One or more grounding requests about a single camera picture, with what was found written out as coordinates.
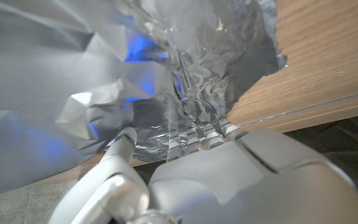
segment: wood grain surface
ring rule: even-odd
[[[263,77],[228,118],[281,132],[358,116],[358,1],[277,1],[288,67]]]

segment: gray floor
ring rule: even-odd
[[[0,223],[47,223],[53,209],[77,181],[39,184],[0,195]]]

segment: crumpled aluminum foil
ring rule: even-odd
[[[136,158],[164,159],[169,130],[215,123],[286,65],[275,25],[274,0],[0,0],[0,192],[125,126]]]

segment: white robot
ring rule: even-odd
[[[183,152],[170,133],[167,163],[148,185],[129,165],[136,132],[123,129],[101,162],[62,199],[50,223],[358,223],[358,191],[321,154],[268,129],[210,124]]]

